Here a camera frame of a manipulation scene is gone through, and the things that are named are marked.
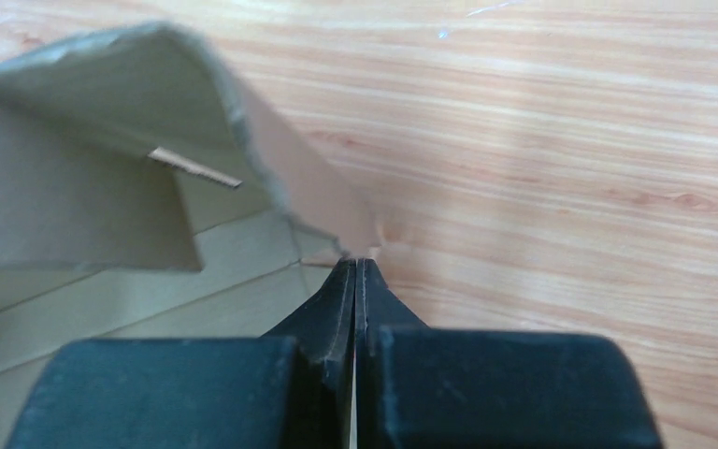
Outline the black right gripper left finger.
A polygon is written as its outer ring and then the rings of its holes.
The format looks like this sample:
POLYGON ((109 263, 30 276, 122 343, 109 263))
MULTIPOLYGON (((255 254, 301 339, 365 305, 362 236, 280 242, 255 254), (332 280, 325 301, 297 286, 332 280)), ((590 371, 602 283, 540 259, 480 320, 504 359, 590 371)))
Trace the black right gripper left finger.
POLYGON ((64 346, 10 448, 345 448, 356 264, 258 338, 90 339, 64 346))

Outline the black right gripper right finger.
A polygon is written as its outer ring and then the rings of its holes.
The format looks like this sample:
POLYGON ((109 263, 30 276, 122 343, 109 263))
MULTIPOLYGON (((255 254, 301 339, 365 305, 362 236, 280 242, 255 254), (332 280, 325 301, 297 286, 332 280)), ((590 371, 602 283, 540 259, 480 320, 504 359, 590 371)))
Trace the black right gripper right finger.
POLYGON ((660 448, 633 365, 605 337, 426 325, 357 264, 362 448, 660 448))

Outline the brown cardboard box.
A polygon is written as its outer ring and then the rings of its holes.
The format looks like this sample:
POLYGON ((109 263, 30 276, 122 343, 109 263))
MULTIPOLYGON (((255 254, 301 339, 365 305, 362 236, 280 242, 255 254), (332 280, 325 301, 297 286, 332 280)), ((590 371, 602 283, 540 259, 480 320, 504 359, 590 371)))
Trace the brown cardboard box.
POLYGON ((206 40, 169 22, 0 63, 0 448, 40 370, 92 337, 217 335, 310 260, 380 246, 361 195, 206 40))

